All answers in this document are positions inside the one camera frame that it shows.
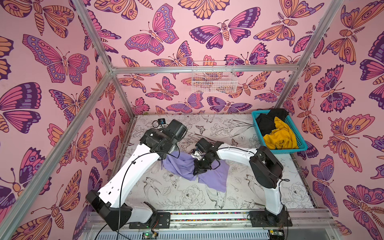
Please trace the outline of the teal plastic laundry basket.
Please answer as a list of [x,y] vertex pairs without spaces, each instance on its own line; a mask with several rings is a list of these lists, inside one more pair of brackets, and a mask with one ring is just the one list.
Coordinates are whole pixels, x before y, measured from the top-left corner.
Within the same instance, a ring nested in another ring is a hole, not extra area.
[[273,154],[293,154],[309,149],[288,111],[258,110],[252,112],[252,118],[261,145]]

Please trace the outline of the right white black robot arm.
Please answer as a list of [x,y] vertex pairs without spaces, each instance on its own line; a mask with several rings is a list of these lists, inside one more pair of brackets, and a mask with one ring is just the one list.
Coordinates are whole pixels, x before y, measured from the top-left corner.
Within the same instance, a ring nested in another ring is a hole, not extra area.
[[219,141],[212,144],[202,138],[196,143],[191,156],[194,158],[195,176],[217,169],[224,160],[251,168],[256,181],[263,187],[265,193],[265,211],[275,216],[282,212],[284,205],[281,201],[279,182],[283,180],[284,167],[267,147],[246,149]]

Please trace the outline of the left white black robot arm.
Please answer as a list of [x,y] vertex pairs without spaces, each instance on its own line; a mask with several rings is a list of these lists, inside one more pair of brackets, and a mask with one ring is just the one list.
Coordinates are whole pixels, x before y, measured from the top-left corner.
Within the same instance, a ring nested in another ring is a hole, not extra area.
[[115,176],[99,190],[90,190],[86,200],[112,231],[125,224],[141,223],[152,228],[158,222],[158,211],[148,202],[131,205],[126,202],[137,181],[156,161],[175,151],[188,129],[172,120],[163,129],[151,128],[141,137],[136,150]]

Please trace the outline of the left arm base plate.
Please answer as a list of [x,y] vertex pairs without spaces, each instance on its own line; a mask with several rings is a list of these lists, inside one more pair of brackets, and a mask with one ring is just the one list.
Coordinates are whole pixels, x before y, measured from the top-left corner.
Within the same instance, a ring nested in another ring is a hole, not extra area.
[[169,229],[171,222],[170,212],[160,212],[153,214],[150,219],[145,223],[130,223],[130,229]]

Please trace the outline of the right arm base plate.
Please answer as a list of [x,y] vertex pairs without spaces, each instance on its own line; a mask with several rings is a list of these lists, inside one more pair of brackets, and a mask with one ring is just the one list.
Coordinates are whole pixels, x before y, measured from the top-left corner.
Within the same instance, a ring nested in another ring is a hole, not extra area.
[[291,218],[286,210],[282,210],[278,215],[274,215],[266,210],[250,211],[248,218],[254,228],[282,228],[293,226]]

